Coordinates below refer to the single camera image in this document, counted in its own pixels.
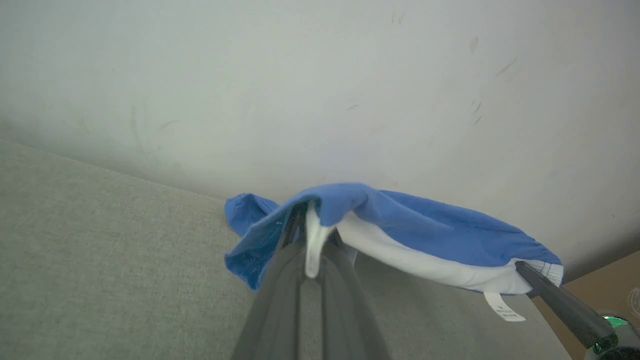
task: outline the white wall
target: white wall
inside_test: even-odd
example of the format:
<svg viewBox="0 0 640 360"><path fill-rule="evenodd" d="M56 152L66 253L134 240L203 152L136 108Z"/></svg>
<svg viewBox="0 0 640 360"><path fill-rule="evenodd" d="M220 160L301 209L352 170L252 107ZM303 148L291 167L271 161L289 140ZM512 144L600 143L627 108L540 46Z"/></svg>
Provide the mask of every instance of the white wall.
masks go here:
<svg viewBox="0 0 640 360"><path fill-rule="evenodd" d="M0 137L217 197L362 181L575 267L640 232L639 39L635 0L1 0Z"/></svg>

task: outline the gray couch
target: gray couch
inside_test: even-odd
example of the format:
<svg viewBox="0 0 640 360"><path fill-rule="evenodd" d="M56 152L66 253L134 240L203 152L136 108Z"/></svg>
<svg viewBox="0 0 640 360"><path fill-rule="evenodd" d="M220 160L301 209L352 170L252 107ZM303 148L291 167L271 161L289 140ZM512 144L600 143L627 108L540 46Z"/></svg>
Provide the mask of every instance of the gray couch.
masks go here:
<svg viewBox="0 0 640 360"><path fill-rule="evenodd" d="M223 254L223 201L0 141L0 359L226 359L253 293ZM360 255L395 359L568 359L525 296L483 296ZM305 286L303 358L319 358Z"/></svg>

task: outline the blue cloth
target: blue cloth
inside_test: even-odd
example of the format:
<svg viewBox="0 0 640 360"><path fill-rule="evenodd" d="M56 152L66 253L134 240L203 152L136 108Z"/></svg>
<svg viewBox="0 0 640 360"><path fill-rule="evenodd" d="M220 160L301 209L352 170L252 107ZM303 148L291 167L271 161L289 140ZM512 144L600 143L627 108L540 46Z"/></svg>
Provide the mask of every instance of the blue cloth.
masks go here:
<svg viewBox="0 0 640 360"><path fill-rule="evenodd" d="M308 188L281 206L250 193L227 200L227 222L243 236L225 254L227 268L256 290L291 208L312 199L321 225L338 224L353 211L408 248L462 265L504 266L514 258L561 264L517 227L488 215L364 184L339 183Z"/></svg>

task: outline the green light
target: green light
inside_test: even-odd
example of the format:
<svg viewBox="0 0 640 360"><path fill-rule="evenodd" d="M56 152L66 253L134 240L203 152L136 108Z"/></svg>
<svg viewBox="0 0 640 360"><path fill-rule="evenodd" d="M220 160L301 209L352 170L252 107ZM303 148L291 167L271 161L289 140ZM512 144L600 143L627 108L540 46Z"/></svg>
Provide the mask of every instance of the green light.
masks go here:
<svg viewBox="0 0 640 360"><path fill-rule="evenodd" d="M608 316L607 315L607 316L603 316L603 318L607 319L607 321L613 327L618 327L618 326L622 326L622 325L628 324L628 322L625 319L616 318L615 316Z"/></svg>

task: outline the clothing tag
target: clothing tag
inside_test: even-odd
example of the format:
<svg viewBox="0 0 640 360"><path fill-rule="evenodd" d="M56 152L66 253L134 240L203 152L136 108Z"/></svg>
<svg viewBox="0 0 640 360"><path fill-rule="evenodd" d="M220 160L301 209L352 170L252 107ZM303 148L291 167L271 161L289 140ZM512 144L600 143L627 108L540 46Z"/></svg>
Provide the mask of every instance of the clothing tag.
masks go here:
<svg viewBox="0 0 640 360"><path fill-rule="evenodd" d="M523 322L526 320L524 317L518 315L515 311L511 310L507 304L504 303L502 296L498 293L484 293L484 298L489 303L489 306L500 315L505 321L508 322Z"/></svg>

